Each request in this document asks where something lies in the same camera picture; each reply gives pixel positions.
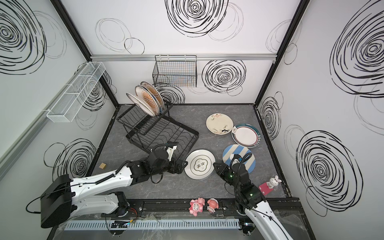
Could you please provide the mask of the white green emblem plate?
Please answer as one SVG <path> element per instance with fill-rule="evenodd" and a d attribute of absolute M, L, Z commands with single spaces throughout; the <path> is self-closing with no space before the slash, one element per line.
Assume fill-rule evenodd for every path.
<path fill-rule="evenodd" d="M 196 150 L 186 158 L 186 175 L 193 180 L 203 180 L 214 172 L 215 156 L 208 150 Z"/>

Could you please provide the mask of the orange sunburst plate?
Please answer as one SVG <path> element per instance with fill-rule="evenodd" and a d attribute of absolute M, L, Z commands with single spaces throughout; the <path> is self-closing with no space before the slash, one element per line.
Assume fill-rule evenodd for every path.
<path fill-rule="evenodd" d="M 151 85 L 151 84 L 149 84 L 148 82 L 145 82 L 145 81 L 141 82 L 141 85 L 144 86 L 145 88 L 147 88 L 155 96 L 155 98 L 159 102 L 162 110 L 164 110 L 165 109 L 165 103 L 163 101 L 162 96 L 158 92 L 158 90 L 153 85 Z"/>
<path fill-rule="evenodd" d="M 152 109 L 156 116 L 161 113 L 161 106 L 155 96 L 144 86 L 137 85 L 135 92 L 138 97 L 143 99 Z"/>

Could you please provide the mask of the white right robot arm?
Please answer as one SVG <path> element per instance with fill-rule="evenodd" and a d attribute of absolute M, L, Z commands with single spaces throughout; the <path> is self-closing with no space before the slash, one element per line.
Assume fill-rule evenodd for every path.
<path fill-rule="evenodd" d="M 230 165 L 214 163 L 215 172 L 234 187 L 237 211 L 253 222 L 265 240 L 291 240 L 291 235 L 278 220 L 261 190 L 250 180 L 245 162 L 252 156 L 252 153 L 243 157 L 234 154 Z"/>

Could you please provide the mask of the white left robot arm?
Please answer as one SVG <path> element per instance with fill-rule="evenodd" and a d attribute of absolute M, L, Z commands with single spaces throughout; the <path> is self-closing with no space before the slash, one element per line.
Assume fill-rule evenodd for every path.
<path fill-rule="evenodd" d="M 41 228 L 58 226 L 67 220 L 91 214 L 125 218 L 133 211 L 123 192 L 125 188 L 146 182 L 164 173 L 181 174 L 187 162 L 176 159 L 177 142 L 156 145 L 146 158 L 125 161 L 116 170 L 84 178 L 57 177 L 38 197 L 41 203 Z"/>

